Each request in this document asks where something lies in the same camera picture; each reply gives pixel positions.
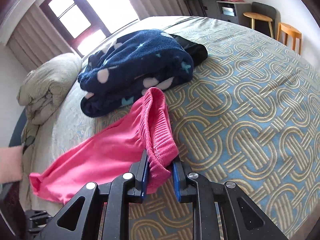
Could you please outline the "navy fleece folded garment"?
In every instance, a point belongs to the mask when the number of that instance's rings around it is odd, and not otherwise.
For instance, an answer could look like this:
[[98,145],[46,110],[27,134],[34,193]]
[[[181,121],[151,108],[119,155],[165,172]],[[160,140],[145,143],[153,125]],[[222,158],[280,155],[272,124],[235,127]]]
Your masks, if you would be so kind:
[[82,112],[96,118],[130,105],[151,87],[167,90],[193,78],[189,53],[168,33],[139,30],[117,38],[88,58],[78,76],[86,95]]

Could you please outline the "black folded garment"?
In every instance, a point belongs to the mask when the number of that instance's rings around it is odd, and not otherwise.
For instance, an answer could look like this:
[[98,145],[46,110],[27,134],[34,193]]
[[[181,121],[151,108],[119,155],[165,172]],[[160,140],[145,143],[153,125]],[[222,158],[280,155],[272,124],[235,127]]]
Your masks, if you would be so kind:
[[179,45],[191,56],[194,67],[199,66],[208,57],[208,51],[204,45],[189,41],[175,34],[171,36],[179,43]]

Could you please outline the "dark grey chair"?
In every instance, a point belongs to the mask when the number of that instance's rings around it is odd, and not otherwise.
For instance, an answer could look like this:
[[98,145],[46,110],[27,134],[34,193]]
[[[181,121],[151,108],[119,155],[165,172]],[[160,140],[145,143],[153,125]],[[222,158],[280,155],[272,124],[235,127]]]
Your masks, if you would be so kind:
[[[259,3],[259,2],[253,2],[252,3],[252,12],[256,12],[265,16],[268,16],[270,18],[272,18],[273,22],[272,22],[272,27],[273,27],[273,33],[274,33],[274,28],[275,28],[275,22],[276,22],[276,9],[270,5],[266,5],[263,3]],[[270,35],[270,30],[268,27],[268,23],[267,22],[262,22],[262,21],[256,21],[255,22],[255,30],[263,33],[267,36],[271,36]]]

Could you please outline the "window with dark frame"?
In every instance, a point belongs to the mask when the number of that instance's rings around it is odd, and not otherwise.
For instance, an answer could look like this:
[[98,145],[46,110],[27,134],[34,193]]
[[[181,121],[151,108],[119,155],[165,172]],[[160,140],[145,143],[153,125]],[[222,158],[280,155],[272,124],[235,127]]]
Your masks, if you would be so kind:
[[81,56],[139,19],[129,0],[44,0],[40,8]]

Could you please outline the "pink pants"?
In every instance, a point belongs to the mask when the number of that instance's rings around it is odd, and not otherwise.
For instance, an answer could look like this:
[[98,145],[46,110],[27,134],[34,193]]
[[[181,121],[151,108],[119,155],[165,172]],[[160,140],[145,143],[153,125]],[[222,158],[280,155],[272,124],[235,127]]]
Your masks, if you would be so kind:
[[154,193],[171,173],[178,148],[164,93],[149,88],[129,113],[58,157],[44,172],[29,175],[33,194],[66,204],[85,184],[111,182],[148,155],[147,193]]

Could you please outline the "folded beige duvet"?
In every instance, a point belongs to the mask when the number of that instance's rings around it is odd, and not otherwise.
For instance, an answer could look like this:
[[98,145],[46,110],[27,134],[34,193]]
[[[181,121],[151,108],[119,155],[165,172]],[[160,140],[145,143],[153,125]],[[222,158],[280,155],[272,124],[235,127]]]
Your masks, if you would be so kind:
[[29,72],[18,91],[17,101],[25,107],[31,124],[44,124],[60,107],[81,68],[82,59],[78,55],[65,53]]

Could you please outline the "round wooden stool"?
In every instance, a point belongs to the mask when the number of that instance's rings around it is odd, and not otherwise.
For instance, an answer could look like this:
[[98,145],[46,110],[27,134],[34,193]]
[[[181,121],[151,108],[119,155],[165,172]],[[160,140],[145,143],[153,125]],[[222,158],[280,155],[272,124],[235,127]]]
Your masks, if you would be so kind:
[[255,30],[255,22],[256,21],[262,21],[262,22],[267,22],[268,23],[268,27],[270,30],[270,35],[272,38],[274,38],[274,33],[273,33],[273,27],[272,27],[272,18],[256,13],[256,12],[244,12],[243,15],[247,18],[251,19],[251,28],[253,30]]

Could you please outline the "beige curtain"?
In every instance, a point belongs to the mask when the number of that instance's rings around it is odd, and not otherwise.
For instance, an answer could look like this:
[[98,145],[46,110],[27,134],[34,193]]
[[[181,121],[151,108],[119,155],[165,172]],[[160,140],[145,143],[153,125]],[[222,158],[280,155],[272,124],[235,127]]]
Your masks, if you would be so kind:
[[22,17],[9,38],[8,47],[28,72],[58,55],[73,51],[36,5]]

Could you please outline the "pink pillow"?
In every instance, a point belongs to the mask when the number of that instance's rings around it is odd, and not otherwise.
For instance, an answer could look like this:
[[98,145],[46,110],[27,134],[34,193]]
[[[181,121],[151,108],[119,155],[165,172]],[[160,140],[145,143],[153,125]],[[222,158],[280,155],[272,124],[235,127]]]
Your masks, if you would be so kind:
[[22,180],[23,146],[0,148],[0,183]]

